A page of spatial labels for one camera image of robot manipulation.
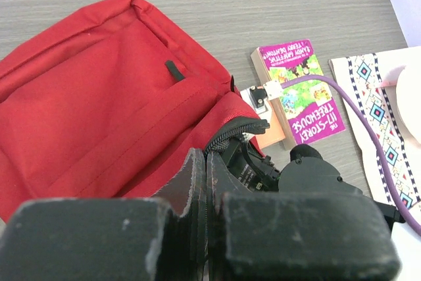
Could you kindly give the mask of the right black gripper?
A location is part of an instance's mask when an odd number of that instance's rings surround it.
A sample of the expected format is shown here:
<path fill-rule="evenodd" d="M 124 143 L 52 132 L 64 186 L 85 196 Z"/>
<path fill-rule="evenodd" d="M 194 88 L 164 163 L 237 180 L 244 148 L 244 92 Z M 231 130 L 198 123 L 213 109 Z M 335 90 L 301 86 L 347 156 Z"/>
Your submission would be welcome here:
<path fill-rule="evenodd" d="M 232 138 L 223 161 L 231 174 L 252 192 L 278 192 L 280 170 L 250 142 Z"/>

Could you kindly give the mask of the purple cover book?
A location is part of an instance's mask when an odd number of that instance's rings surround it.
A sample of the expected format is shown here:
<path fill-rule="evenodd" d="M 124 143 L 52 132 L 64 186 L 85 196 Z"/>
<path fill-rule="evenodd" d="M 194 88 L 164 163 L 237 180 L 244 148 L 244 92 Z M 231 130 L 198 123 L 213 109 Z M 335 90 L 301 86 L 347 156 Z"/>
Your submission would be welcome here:
<path fill-rule="evenodd" d="M 323 75 L 309 39 L 261 46 L 251 60 L 262 84 L 277 80 L 283 84 L 308 75 Z M 307 80 L 285 88 L 270 102 L 272 117 L 280 123 L 286 149 L 310 144 L 345 130 L 329 85 Z"/>

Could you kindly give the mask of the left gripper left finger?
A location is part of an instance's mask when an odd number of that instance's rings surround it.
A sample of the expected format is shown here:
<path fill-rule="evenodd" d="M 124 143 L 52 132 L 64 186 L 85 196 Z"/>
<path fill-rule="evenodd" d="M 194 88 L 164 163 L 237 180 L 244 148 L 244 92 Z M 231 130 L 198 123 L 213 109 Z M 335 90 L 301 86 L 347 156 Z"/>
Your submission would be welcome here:
<path fill-rule="evenodd" d="M 1 236 L 2 280 L 202 280 L 205 158 L 150 198 L 38 199 Z"/>

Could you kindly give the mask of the red backpack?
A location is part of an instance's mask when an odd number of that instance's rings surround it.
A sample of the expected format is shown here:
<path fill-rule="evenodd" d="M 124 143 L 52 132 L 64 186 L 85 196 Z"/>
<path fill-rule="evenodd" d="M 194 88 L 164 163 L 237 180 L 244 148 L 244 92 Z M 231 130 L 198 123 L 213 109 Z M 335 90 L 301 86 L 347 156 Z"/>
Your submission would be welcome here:
<path fill-rule="evenodd" d="M 1 218 L 33 199 L 150 197 L 190 149 L 267 126 L 151 3 L 82 7 L 1 61 Z"/>

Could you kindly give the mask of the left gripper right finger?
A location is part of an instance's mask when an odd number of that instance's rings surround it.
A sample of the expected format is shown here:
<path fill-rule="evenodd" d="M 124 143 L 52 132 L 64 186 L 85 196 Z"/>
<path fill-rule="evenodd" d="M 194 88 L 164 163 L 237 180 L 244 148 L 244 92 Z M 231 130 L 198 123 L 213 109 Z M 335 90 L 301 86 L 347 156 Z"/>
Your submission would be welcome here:
<path fill-rule="evenodd" d="M 211 280 L 392 280 L 401 268 L 378 205 L 322 159 L 289 163 L 278 192 L 250 192 L 207 157 Z"/>

